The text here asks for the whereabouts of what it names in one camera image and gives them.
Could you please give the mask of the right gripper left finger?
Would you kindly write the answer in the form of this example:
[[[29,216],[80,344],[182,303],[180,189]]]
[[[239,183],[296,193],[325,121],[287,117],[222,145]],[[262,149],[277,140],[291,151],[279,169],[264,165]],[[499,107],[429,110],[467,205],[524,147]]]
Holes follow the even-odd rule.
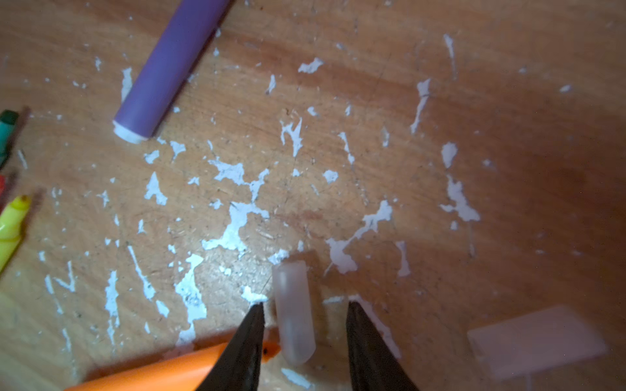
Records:
[[[255,304],[197,390],[256,391],[259,387],[264,331],[263,305]]]

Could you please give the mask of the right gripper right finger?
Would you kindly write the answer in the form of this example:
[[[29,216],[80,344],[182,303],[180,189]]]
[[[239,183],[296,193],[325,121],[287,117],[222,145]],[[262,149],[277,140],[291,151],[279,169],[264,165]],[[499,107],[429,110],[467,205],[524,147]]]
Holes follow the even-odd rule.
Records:
[[[346,326],[353,390],[419,391],[358,301],[350,301]]]

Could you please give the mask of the purple marker pen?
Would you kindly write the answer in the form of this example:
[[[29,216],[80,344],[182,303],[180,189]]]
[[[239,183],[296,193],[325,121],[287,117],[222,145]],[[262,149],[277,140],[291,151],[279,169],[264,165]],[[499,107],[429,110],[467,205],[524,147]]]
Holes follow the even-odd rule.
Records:
[[[128,143],[152,138],[228,8],[228,0],[184,0],[113,119]]]

